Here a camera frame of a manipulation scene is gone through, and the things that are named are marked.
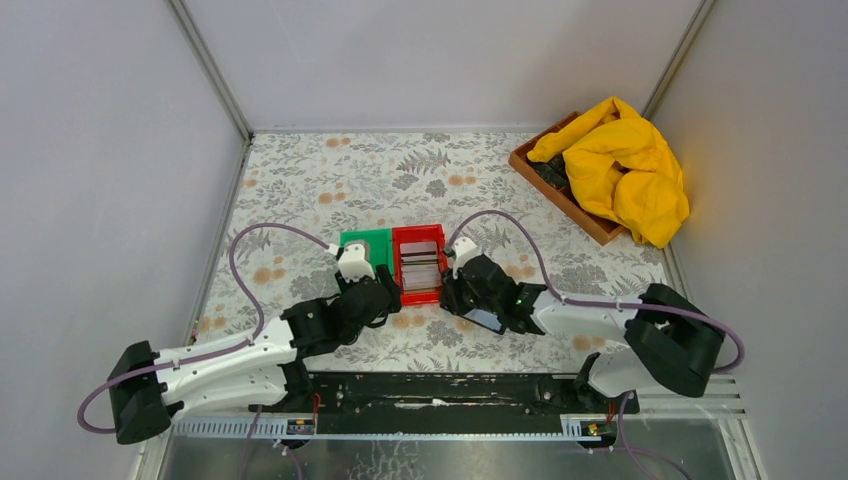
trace cable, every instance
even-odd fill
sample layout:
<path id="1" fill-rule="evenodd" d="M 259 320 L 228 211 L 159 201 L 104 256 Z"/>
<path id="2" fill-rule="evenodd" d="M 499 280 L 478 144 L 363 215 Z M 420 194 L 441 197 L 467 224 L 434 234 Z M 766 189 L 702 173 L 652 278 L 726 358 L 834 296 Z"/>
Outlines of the cable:
<path id="1" fill-rule="evenodd" d="M 574 305 L 576 307 L 617 308 L 617 309 L 626 308 L 626 309 L 630 309 L 630 310 L 652 310 L 652 311 L 655 311 L 655 312 L 670 313 L 672 315 L 689 317 L 689 318 L 692 318 L 692 319 L 695 319 L 695 320 L 699 320 L 699 321 L 704 322 L 707 325 L 709 325 L 709 326 L 711 326 L 711 327 L 713 327 L 717 330 L 722 331 L 728 337 L 730 337 L 731 340 L 733 340 L 734 344 L 736 344 L 736 358 L 732 362 L 728 363 L 727 365 L 723 365 L 721 367 L 716 367 L 713 370 L 714 372 L 724 373 L 724 372 L 728 372 L 730 370 L 733 370 L 734 368 L 738 367 L 742 363 L 742 361 L 745 359 L 745 345 L 742 343 L 742 339 L 739 337 L 739 335 L 736 332 L 734 332 L 732 328 L 725 325 L 724 323 L 722 323 L 718 320 L 715 320 L 713 318 L 710 318 L 710 317 L 708 317 L 708 316 L 706 316 L 702 313 L 691 312 L 689 310 L 684 310 L 682 308 L 669 307 L 669 306 L 666 306 L 666 305 L 652 305 L 650 303 L 617 303 L 617 302 L 608 302 L 608 301 L 601 301 L 601 300 L 577 300 L 577 299 L 573 299 L 573 298 L 563 297 L 562 295 L 559 294 L 559 292 L 556 291 L 553 283 L 551 282 L 551 279 L 548 277 L 548 270 L 545 267 L 545 261 L 542 259 L 542 252 L 539 251 L 539 246 L 536 245 L 536 242 L 533 240 L 533 237 L 530 236 L 530 232 L 528 232 L 527 229 L 524 228 L 524 226 L 521 225 L 521 223 L 519 223 L 519 221 L 515 219 L 515 217 L 513 217 L 512 215 L 510 215 L 506 212 L 503 212 L 503 211 L 500 211 L 500 210 L 481 210 L 481 211 L 475 213 L 474 215 L 471 215 L 470 217 L 463 220 L 462 223 L 459 224 L 459 227 L 457 227 L 457 229 L 454 230 L 453 235 L 451 235 L 451 237 L 450 237 L 450 242 L 448 243 L 448 245 L 453 245 L 453 243 L 459 237 L 459 234 L 462 232 L 462 229 L 465 228 L 465 226 L 468 225 L 469 222 L 471 222 L 472 220 L 474 220 L 477 217 L 480 217 L 482 215 L 498 215 L 498 216 L 501 216 L 501 217 L 509 220 L 510 222 L 512 222 L 513 225 L 518 227 L 518 229 L 521 231 L 521 233 L 524 234 L 524 237 L 527 239 L 527 242 L 530 244 L 530 248 L 533 249 L 533 253 L 536 254 L 536 260 L 539 262 L 539 271 L 542 273 L 542 279 L 544 280 L 545 285 L 551 291 L 551 295 L 553 295 L 554 298 L 556 298 L 557 300 L 559 300 L 559 301 L 561 301 L 561 302 L 563 302 L 567 305 Z"/>
<path id="2" fill-rule="evenodd" d="M 303 231 L 299 228 L 292 227 L 292 226 L 289 226 L 289 225 L 285 225 L 285 224 L 282 224 L 282 223 L 271 223 L 271 222 L 257 223 L 257 224 L 251 225 L 251 226 L 245 228 L 244 230 L 242 230 L 241 232 L 239 232 L 235 236 L 235 238 L 233 239 L 233 243 L 230 245 L 228 257 L 229 257 L 229 263 L 230 263 L 230 272 L 232 273 L 233 278 L 236 281 L 236 284 L 238 284 L 239 288 L 241 288 L 242 292 L 244 292 L 245 296 L 247 296 L 247 299 L 250 300 L 250 303 L 253 304 L 253 306 L 256 308 L 256 316 L 257 316 L 256 329 L 253 332 L 252 339 L 251 340 L 245 339 L 243 342 L 240 342 L 236 345 L 233 345 L 232 347 L 224 348 L 222 350 L 218 350 L 218 351 L 215 351 L 215 352 L 210 352 L 210 353 L 205 353 L 203 355 L 195 355 L 193 357 L 188 357 L 188 358 L 180 361 L 181 366 L 182 365 L 189 365 L 189 364 L 197 363 L 197 362 L 202 362 L 204 360 L 210 360 L 212 358 L 217 358 L 217 357 L 221 357 L 223 355 L 227 355 L 227 354 L 236 352 L 236 351 L 240 350 L 241 348 L 244 348 L 244 347 L 250 345 L 252 343 L 252 340 L 256 339 L 256 337 L 259 336 L 259 334 L 262 332 L 262 329 L 265 327 L 265 312 L 262 311 L 262 305 L 259 304 L 259 301 L 253 295 L 253 293 L 250 292 L 250 289 L 247 288 L 247 285 L 245 285 L 244 280 L 242 280 L 241 276 L 238 273 L 238 270 L 236 269 L 236 247 L 238 246 L 239 242 L 241 241 L 241 239 L 245 235 L 247 235 L 248 233 L 250 233 L 254 230 L 260 229 L 260 228 L 280 228 L 280 229 L 283 229 L 283 230 L 288 230 L 292 233 L 296 233 L 296 234 L 306 238 L 307 240 L 311 240 L 311 241 L 315 242 L 316 244 L 318 244 L 324 250 L 329 248 L 329 245 L 327 245 L 327 243 L 321 241 L 317 237 L 315 237 L 315 236 L 313 236 L 313 235 L 311 235 L 311 234 L 309 234 L 309 233 L 307 233 L 307 232 L 305 232 L 305 231 Z M 158 365 L 151 365 L 151 366 L 148 366 L 148 367 L 143 367 L 143 368 L 140 368 L 138 370 L 133 370 L 133 371 L 118 375 L 117 377 L 107 381 L 103 385 L 100 385 L 99 387 L 95 388 L 91 393 L 89 393 L 88 396 L 85 397 L 85 399 L 80 404 L 79 409 L 77 409 L 77 423 L 79 424 L 80 427 L 83 428 L 83 430 L 86 430 L 86 431 L 91 432 L 91 433 L 97 433 L 97 434 L 115 433 L 114 427 L 112 427 L 112 428 L 95 427 L 94 425 L 88 423 L 88 421 L 85 419 L 85 411 L 88 409 L 88 406 L 91 404 L 91 402 L 95 398 L 97 398 L 97 396 L 99 396 L 101 393 L 103 393 L 106 390 L 114 387 L 115 385 L 118 385 L 121 382 L 129 380 L 131 378 L 139 377 L 139 376 L 142 376 L 142 375 L 147 375 L 148 373 L 156 372 L 156 371 L 159 371 L 159 370 L 165 370 L 166 368 L 175 368 L 175 367 L 176 367 L 176 364 L 172 361 L 160 363 Z"/>
<path id="3" fill-rule="evenodd" d="M 642 462 L 636 458 L 636 449 L 630 446 L 630 443 L 627 441 L 627 436 L 624 434 L 624 407 L 627 406 L 627 401 L 631 398 L 633 398 L 633 392 L 627 392 L 627 395 L 624 396 L 624 400 L 621 402 L 621 408 L 618 410 L 618 437 L 621 439 L 621 443 L 624 444 L 624 450 L 627 451 L 627 454 L 630 455 L 630 459 L 633 460 L 633 463 L 635 463 L 637 467 L 639 467 L 639 470 L 642 470 L 642 472 L 650 478 L 657 479 L 657 477 L 649 472 L 648 469 L 642 465 Z M 651 457 L 655 460 L 665 462 L 676 468 L 677 471 L 686 477 L 687 480 L 693 480 L 692 476 L 689 475 L 689 472 L 665 455 L 646 449 L 641 449 L 641 454 L 646 457 Z"/>
<path id="4" fill-rule="evenodd" d="M 259 422 L 259 415 L 262 415 L 262 405 L 258 405 L 256 407 L 256 415 L 253 416 L 250 428 L 247 429 L 247 437 L 244 439 L 244 448 L 241 450 L 241 457 L 239 458 L 239 480 L 243 480 L 245 473 L 247 473 L 247 451 L 249 450 L 248 447 L 250 447 L 250 437 L 253 436 L 253 431 L 256 429 L 256 424 Z"/>
<path id="5" fill-rule="evenodd" d="M 297 467 L 297 480 L 303 480 L 303 462 L 297 453 L 293 449 L 283 446 L 283 454 L 291 454 L 292 460 L 294 460 L 294 466 Z"/>
<path id="6" fill-rule="evenodd" d="M 587 455 L 589 453 L 591 453 L 592 455 L 597 455 L 599 453 L 600 454 L 628 453 L 626 450 L 615 449 L 615 448 L 612 448 L 612 449 L 610 449 L 610 448 L 592 448 L 590 450 L 591 450 L 591 452 L 587 452 L 584 449 L 580 449 L 580 450 L 569 449 L 569 450 L 565 450 L 563 453 L 567 453 L 567 454 L 570 454 L 570 455 Z M 674 467 L 674 469 L 677 470 L 678 472 L 680 472 L 680 474 L 683 475 L 687 480 L 694 480 L 692 478 L 692 476 L 689 475 L 689 472 L 684 470 L 683 467 L 681 467 L 680 465 L 677 464 L 677 462 L 675 462 L 671 458 L 669 458 L 669 457 L 667 457 L 667 456 L 665 456 L 661 453 L 653 452 L 651 450 L 645 450 L 645 449 L 639 448 L 639 447 L 632 447 L 630 450 L 636 455 L 641 455 L 643 457 L 651 458 L 652 460 L 658 460 L 658 461 L 664 462 L 664 463 L 668 464 L 669 466 Z"/>

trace wooden tray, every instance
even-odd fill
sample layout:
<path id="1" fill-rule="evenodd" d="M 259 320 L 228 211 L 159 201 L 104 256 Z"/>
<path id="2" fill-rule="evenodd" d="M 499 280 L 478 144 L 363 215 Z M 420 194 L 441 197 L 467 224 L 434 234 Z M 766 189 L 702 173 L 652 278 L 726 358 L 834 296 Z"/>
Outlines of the wooden tray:
<path id="1" fill-rule="evenodd" d="M 535 170 L 533 170 L 533 167 L 528 165 L 527 161 L 527 152 L 533 150 L 533 147 L 536 146 L 536 142 L 542 138 L 542 136 L 551 132 L 558 132 L 562 130 L 562 127 L 568 125 L 579 115 L 579 113 L 573 112 L 571 115 L 552 125 L 529 142 L 516 148 L 509 156 L 509 164 L 512 165 L 512 168 L 516 169 L 522 177 L 526 178 L 528 182 L 536 187 L 537 190 L 542 192 L 548 200 L 553 202 L 554 205 L 574 220 L 577 225 L 580 225 L 580 227 L 585 230 L 589 236 L 594 238 L 595 241 L 601 245 L 606 245 L 610 242 L 610 240 L 617 237 L 618 234 L 625 230 L 624 226 L 611 220 L 592 215 L 580 208 L 580 205 L 571 193 L 570 187 L 556 189 L 553 186 L 548 185 L 548 183 L 545 182 Z"/>

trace glass panel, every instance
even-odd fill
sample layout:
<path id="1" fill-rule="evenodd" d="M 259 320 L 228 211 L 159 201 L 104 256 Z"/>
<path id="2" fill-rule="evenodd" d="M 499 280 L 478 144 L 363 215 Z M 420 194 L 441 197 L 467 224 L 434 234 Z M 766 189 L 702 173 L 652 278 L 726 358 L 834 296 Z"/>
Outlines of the glass panel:
<path id="1" fill-rule="evenodd" d="M 632 446 L 682 462 L 694 478 L 734 478 L 721 432 L 713 421 L 630 420 L 626 433 Z M 163 478 L 232 480 L 244 444 L 243 440 L 174 437 Z M 283 457 L 271 445 L 269 440 L 251 441 L 247 478 L 297 478 L 291 454 Z M 304 478 L 309 479 L 641 478 L 623 448 L 589 455 L 576 443 L 561 441 L 314 440 L 296 453 Z M 671 467 L 656 467 L 654 461 L 640 459 L 660 478 L 681 478 Z"/>

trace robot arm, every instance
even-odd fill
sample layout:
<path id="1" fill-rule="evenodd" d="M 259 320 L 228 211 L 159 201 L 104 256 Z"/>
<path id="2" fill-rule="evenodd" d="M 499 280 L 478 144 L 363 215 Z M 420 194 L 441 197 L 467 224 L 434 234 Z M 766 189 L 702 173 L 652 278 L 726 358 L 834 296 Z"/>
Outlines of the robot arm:
<path id="1" fill-rule="evenodd" d="M 507 329 L 536 335 L 580 333 L 631 347 L 587 358 L 573 382 L 587 408 L 605 407 L 623 392 L 646 385 L 703 395 L 724 334 L 684 317 L 618 307 L 654 303 L 698 311 L 669 287 L 655 284 L 639 297 L 612 301 L 587 295 L 561 301 L 545 285 L 516 284 L 468 238 L 452 247 L 453 266 L 442 273 L 440 303 L 445 310 L 500 334 Z M 303 359 L 354 343 L 363 328 L 383 325 L 388 314 L 401 308 L 400 288 L 385 265 L 376 272 L 371 268 L 366 244 L 331 246 L 330 252 L 339 264 L 340 294 L 293 305 L 255 337 L 255 332 L 240 332 L 159 352 L 148 342 L 127 348 L 110 379 L 145 367 L 162 368 L 109 389 L 118 443 L 153 437 L 188 413 L 255 404 L 277 405 L 283 411 L 302 408 L 313 393 Z"/>
<path id="2" fill-rule="evenodd" d="M 631 347 L 587 358 L 575 381 L 583 389 L 584 403 L 605 403 L 657 384 L 684 396 L 703 395 L 724 333 L 682 316 L 620 308 L 652 303 L 700 313 L 670 287 L 652 284 L 644 294 L 630 298 L 568 294 L 561 301 L 545 285 L 516 284 L 468 238 L 457 239 L 447 253 L 454 262 L 442 276 L 445 310 L 501 334 L 507 329 L 584 334 Z"/>
<path id="3" fill-rule="evenodd" d="M 366 245 L 331 250 L 338 250 L 341 293 L 293 305 L 255 337 L 245 331 L 158 352 L 146 341 L 127 348 L 110 379 L 151 365 L 174 367 L 109 389 L 118 443 L 153 437 L 189 413 L 279 402 L 295 409 L 308 401 L 312 386 L 303 359 L 352 344 L 363 328 L 382 325 L 401 306 L 400 288 L 384 265 L 371 268 Z"/>

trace stacked cards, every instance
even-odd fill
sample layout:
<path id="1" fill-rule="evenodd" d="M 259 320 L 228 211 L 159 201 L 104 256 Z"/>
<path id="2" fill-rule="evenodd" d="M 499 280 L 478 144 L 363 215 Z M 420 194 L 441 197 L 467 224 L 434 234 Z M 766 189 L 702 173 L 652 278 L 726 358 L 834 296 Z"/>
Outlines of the stacked cards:
<path id="1" fill-rule="evenodd" d="M 435 290 L 441 286 L 436 242 L 401 243 L 399 247 L 404 292 Z"/>

